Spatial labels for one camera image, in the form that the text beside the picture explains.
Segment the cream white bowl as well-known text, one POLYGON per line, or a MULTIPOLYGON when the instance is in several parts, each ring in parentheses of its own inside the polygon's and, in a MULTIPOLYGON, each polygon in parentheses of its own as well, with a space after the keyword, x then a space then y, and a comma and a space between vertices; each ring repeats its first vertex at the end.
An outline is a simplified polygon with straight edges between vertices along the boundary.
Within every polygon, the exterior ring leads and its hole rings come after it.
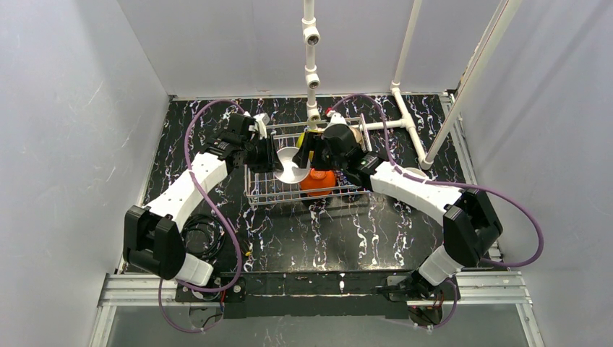
POLYGON ((418 177, 423 177, 424 179, 429 179, 429 176, 418 168, 403 168, 403 171, 406 173, 410 173, 413 176, 418 176, 418 177))

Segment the beige floral bowl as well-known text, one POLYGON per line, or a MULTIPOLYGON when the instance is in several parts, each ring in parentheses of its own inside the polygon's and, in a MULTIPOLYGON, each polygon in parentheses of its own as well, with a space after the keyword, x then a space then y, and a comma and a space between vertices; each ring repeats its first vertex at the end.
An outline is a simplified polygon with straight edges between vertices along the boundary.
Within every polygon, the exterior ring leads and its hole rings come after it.
POLYGON ((351 130, 355 141, 359 145, 362 145, 364 143, 364 137, 363 137, 362 131, 359 129, 359 127, 349 127, 349 129, 351 130))

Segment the orange bowl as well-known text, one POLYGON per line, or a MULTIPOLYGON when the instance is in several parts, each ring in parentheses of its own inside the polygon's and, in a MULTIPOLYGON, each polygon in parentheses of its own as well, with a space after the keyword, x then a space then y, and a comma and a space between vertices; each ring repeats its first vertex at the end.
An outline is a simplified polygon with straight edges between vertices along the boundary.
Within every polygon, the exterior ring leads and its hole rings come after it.
POLYGON ((318 171, 311 169, 309 175, 299 183, 301 190, 308 196, 324 196, 332 193, 336 186, 336 176, 333 171, 318 171))

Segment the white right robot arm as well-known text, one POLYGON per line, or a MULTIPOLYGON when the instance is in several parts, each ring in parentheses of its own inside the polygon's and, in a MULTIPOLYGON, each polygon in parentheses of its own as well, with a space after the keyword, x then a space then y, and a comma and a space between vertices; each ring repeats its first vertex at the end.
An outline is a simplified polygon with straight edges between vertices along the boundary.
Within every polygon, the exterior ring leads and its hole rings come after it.
POLYGON ((292 161, 299 168, 340 171, 355 186, 384 194, 437 221, 443 242, 402 282, 382 292, 430 296, 466 267, 476 267, 501 236, 502 224, 483 189, 443 184, 393 164, 386 155, 365 151, 356 130, 332 124, 323 132, 305 132, 292 161))

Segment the yellow-green bowl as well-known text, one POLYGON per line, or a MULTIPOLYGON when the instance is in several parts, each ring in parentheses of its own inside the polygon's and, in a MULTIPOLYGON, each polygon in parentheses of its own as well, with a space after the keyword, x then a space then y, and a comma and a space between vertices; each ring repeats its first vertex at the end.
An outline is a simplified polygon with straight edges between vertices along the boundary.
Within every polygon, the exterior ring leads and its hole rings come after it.
POLYGON ((306 132, 303 132, 303 133, 302 133, 302 134, 299 136, 298 140, 296 141, 296 147, 297 147, 299 150, 300 150, 300 149, 302 149, 302 146, 303 146, 303 144, 304 144, 304 141, 305 141, 305 138, 306 138, 306 137, 307 137, 307 133, 306 133, 306 132))

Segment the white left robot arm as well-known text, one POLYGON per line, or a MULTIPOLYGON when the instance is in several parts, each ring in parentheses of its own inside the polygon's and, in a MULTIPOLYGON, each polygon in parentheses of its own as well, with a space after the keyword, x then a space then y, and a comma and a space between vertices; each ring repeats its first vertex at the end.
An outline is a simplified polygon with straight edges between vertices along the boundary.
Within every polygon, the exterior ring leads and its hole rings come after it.
POLYGON ((232 170, 248 166, 259 172, 282 168, 266 130, 270 117, 233 113, 228 124, 209 136, 192 167, 146 206, 130 207, 124 217, 123 258, 164 280, 203 287, 213 266, 187 252, 181 238, 188 217, 232 170))

